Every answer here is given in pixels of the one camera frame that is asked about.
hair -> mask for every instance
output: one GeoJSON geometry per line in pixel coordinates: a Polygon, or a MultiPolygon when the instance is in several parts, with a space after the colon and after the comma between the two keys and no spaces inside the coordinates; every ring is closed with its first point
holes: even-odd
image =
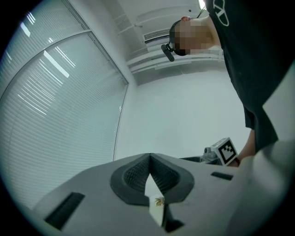
{"type": "Polygon", "coordinates": [[[178,20],[171,26],[171,28],[169,30],[169,38],[170,38],[170,41],[173,45],[174,52],[179,56],[185,56],[188,54],[187,51],[185,49],[180,49],[178,43],[175,44],[175,26],[180,25],[180,22],[181,22],[181,20],[178,20]]]}

person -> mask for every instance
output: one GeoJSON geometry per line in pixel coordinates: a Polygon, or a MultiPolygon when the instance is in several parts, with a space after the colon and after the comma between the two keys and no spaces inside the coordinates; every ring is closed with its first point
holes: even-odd
{"type": "Polygon", "coordinates": [[[212,46],[223,49],[228,74],[243,103],[246,127],[251,129],[245,147],[230,164],[238,166],[243,158],[277,140],[262,105],[283,79],[294,49],[286,55],[284,46],[290,37],[286,22],[270,19],[265,6],[237,0],[206,0],[205,4],[209,15],[182,17],[171,27],[170,40],[181,56],[212,46]]]}

wall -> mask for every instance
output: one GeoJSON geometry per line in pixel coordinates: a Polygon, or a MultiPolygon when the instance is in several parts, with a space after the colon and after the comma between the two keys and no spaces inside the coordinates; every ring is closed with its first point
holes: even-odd
{"type": "Polygon", "coordinates": [[[227,71],[168,77],[138,87],[130,154],[202,155],[230,137],[238,152],[250,129],[227,71]]]}
{"type": "Polygon", "coordinates": [[[93,31],[129,82],[119,122],[114,159],[126,157],[129,155],[130,115],[137,87],[136,81],[126,64],[126,59],[130,53],[129,48],[124,43],[123,38],[117,35],[118,29],[101,0],[69,0],[69,2],[93,31]]]}

air conditioning vent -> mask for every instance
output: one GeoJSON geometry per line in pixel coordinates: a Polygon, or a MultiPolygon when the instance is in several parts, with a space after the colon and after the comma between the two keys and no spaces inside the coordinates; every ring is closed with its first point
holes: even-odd
{"type": "Polygon", "coordinates": [[[156,39],[156,38],[159,38],[159,37],[168,36],[169,35],[169,30],[170,29],[162,29],[162,30],[158,30],[158,31],[143,35],[144,41],[146,42],[146,41],[156,39]]]}

shirt logo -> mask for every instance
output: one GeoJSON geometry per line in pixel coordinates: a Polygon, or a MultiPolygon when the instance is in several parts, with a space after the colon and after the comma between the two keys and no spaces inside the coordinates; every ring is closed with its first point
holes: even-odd
{"type": "Polygon", "coordinates": [[[229,26],[230,23],[227,18],[224,6],[225,6],[225,0],[214,0],[213,1],[213,8],[215,10],[215,14],[218,17],[219,21],[224,26],[229,26]]]}

